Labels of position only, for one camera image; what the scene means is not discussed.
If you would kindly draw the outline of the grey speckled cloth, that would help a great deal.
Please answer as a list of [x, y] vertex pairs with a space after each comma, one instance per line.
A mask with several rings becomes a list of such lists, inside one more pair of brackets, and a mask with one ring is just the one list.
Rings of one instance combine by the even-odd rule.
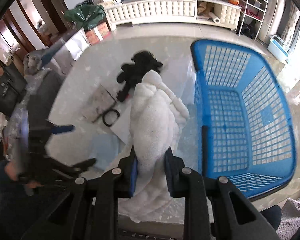
[[83, 117], [89, 122], [96, 122], [102, 114], [116, 104], [116, 99], [99, 85], [82, 109]]

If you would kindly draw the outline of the red white cardboard box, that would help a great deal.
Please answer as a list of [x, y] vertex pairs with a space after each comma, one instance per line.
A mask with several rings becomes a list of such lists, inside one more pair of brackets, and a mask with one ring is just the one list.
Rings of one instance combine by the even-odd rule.
[[85, 36], [91, 46], [103, 41], [110, 35], [110, 31], [106, 22], [102, 22], [95, 28], [85, 32]]

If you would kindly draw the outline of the light blue storage bin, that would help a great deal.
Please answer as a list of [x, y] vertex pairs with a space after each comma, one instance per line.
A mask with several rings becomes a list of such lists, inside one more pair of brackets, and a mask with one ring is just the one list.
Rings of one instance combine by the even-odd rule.
[[290, 48], [277, 35], [273, 35], [270, 38], [267, 50], [283, 64], [285, 64], [289, 58]]

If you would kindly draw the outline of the white flat sheet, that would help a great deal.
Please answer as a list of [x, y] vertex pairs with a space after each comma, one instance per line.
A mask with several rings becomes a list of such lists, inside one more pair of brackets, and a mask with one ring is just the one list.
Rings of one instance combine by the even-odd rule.
[[127, 144], [130, 135], [130, 112], [132, 103], [130, 102], [120, 117], [110, 127], [110, 130], [124, 143]]

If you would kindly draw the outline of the white metal shelf rack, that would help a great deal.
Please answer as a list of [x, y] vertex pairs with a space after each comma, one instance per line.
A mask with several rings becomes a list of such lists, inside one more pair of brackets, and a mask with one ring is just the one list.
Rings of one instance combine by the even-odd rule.
[[257, 39], [266, 15], [268, 1], [239, 0], [241, 11], [237, 28], [238, 35], [246, 35], [254, 40]]

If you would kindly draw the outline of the black handbag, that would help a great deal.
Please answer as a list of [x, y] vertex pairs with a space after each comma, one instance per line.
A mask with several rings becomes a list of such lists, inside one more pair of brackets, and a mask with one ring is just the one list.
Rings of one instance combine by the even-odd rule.
[[0, 113], [11, 117], [26, 94], [26, 86], [27, 81], [14, 63], [7, 66], [0, 60]]

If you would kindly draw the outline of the white tufted TV cabinet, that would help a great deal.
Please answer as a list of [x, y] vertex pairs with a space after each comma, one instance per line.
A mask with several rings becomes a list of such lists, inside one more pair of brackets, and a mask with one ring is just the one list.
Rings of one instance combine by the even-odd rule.
[[[129, 0], [104, 10], [111, 30], [127, 23], [194, 23], [236, 30], [241, 7], [220, 0]], [[219, 24], [209, 12], [219, 17]]]

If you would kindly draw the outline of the blue plastic laundry basket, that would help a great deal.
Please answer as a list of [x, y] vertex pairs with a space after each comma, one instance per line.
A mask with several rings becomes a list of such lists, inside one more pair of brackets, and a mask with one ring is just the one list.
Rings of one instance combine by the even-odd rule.
[[255, 201], [285, 187], [296, 168], [292, 117], [269, 65], [256, 51], [201, 39], [196, 70], [198, 171], [228, 177]]

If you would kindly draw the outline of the green plastic bag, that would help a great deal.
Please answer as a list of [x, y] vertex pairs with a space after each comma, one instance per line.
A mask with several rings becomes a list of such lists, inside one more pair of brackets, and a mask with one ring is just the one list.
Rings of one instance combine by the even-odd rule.
[[74, 27], [89, 31], [94, 29], [105, 18], [106, 13], [101, 5], [81, 3], [64, 13], [66, 21], [74, 24]]

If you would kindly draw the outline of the black plush toy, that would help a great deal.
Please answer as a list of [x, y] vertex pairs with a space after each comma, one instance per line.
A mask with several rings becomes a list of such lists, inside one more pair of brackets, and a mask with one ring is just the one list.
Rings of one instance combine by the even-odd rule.
[[121, 72], [117, 76], [118, 83], [124, 83], [124, 87], [117, 92], [117, 100], [124, 102], [132, 88], [140, 83], [144, 75], [150, 70], [158, 74], [161, 72], [163, 64], [158, 61], [154, 55], [147, 50], [139, 51], [131, 58], [133, 63], [124, 63], [121, 66]]

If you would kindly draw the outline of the paper towel roll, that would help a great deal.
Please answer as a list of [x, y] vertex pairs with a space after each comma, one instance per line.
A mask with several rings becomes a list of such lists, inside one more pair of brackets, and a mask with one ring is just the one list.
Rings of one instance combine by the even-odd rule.
[[214, 23], [216, 24], [220, 23], [219, 17], [217, 17], [213, 12], [209, 12], [208, 15], [211, 18], [211, 20], [213, 20]]

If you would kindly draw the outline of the white fluffy towel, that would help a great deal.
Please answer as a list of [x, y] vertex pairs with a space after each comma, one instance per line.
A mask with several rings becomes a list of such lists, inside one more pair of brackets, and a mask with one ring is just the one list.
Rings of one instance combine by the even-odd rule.
[[130, 139], [124, 153], [134, 150], [138, 161], [132, 198], [119, 201], [119, 213], [139, 223], [153, 219], [172, 201], [165, 175], [165, 152], [175, 150], [190, 117], [187, 107], [150, 70], [134, 90]]

